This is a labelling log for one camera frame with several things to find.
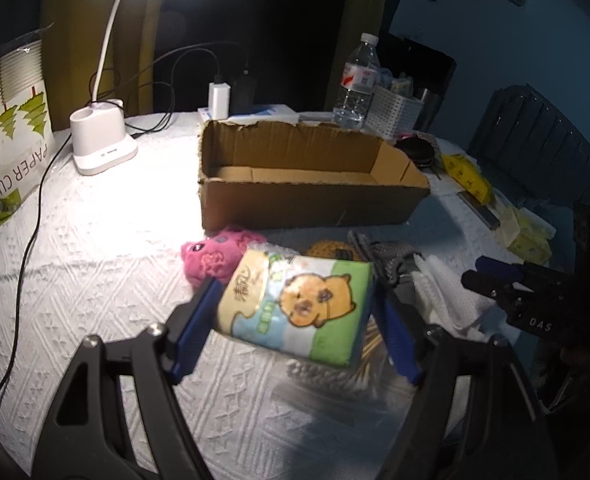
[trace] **yellow curtain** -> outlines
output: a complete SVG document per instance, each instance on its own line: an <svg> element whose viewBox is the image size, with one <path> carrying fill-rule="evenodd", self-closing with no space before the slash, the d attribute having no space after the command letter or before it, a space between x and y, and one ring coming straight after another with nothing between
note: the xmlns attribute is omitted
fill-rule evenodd
<svg viewBox="0 0 590 480"><path fill-rule="evenodd" d="M326 110L331 110L337 99L337 88L344 63L360 41L363 32L379 35L386 0L346 0L337 37L337 47L326 91Z"/></svg>
<svg viewBox="0 0 590 480"><path fill-rule="evenodd" d="M42 62L54 130L70 126L72 112L90 99L88 84L97 70L102 38L114 0L42 0L44 34ZM157 20L162 0L122 0L106 57L121 80L131 78L153 61ZM129 115L152 112L152 70L118 91ZM115 72L104 72L100 92L116 86Z"/></svg>

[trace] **cartoon capybara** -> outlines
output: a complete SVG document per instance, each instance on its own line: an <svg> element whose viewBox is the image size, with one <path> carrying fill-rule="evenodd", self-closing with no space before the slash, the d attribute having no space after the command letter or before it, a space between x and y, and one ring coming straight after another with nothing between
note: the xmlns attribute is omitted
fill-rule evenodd
<svg viewBox="0 0 590 480"><path fill-rule="evenodd" d="M286 282L280 294L280 308L294 326L320 328L355 310L350 274L327 276L300 274Z"/></svg>

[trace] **chair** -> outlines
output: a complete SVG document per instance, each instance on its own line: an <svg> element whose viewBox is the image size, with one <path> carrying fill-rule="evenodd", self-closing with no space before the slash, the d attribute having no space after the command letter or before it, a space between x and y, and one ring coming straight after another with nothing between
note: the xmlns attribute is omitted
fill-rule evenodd
<svg viewBox="0 0 590 480"><path fill-rule="evenodd" d="M509 199L590 205L590 144L530 85L494 92L467 151Z"/></svg>

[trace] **desk lamp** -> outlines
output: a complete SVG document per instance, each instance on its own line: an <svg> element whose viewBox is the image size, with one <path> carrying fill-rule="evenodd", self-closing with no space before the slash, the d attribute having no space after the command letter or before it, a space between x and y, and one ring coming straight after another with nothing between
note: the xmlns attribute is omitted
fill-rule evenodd
<svg viewBox="0 0 590 480"><path fill-rule="evenodd" d="M97 76L92 89L91 105L77 110L70 116L73 137L73 159L77 171L94 175L130 160L137 154L137 142L126 133L123 102L118 99L111 103L98 103L97 92L104 70L108 40L112 24L121 0L115 0L108 17L102 53L100 54Z"/></svg>

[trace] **brown cardboard box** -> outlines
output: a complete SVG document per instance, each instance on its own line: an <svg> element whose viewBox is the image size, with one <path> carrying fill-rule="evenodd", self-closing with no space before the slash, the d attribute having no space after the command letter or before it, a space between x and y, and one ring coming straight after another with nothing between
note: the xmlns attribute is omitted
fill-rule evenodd
<svg viewBox="0 0 590 480"><path fill-rule="evenodd" d="M330 125L210 122L200 156L206 230L400 223L429 194L400 150Z"/></svg>

